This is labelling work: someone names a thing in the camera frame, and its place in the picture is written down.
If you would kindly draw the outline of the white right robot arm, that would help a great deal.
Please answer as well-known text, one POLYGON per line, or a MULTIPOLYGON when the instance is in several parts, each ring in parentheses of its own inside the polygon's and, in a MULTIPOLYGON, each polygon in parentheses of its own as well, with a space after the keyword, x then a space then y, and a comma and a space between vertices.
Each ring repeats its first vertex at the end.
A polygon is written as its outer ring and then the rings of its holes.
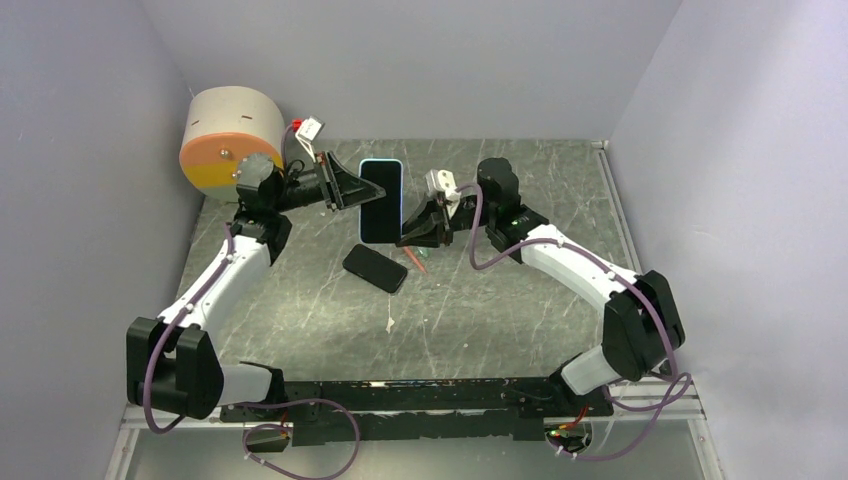
POLYGON ((427 197, 402 227, 400 245, 438 248, 468 231, 471 266, 482 271, 512 259, 538 270, 592 305, 601 315, 598 345, 566 361, 554 374, 550 402, 561 414, 583 407, 589 393, 619 380, 659 376, 675 380, 674 356, 685 332, 668 280, 637 273, 592 253, 523 203, 519 181, 505 158, 488 158, 476 179, 460 185, 452 172, 425 176, 427 197))

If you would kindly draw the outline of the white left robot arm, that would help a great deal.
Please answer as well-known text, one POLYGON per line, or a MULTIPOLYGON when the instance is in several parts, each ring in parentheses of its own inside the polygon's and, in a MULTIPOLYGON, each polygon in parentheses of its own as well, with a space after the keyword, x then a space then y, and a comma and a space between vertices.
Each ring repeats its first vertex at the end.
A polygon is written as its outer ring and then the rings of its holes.
POLYGON ((287 395, 281 369, 252 362, 225 365, 219 330, 241 297, 272 268, 293 225, 287 212, 324 204, 332 211, 385 197, 381 186, 341 165, 331 152, 278 166, 254 153, 235 167, 238 209, 224 227, 218 253, 198 279, 156 318, 139 317, 126 333, 127 397, 144 411, 157 434, 173 429, 155 420, 158 411, 204 419, 221 406, 245 406, 262 420, 284 411, 287 395))

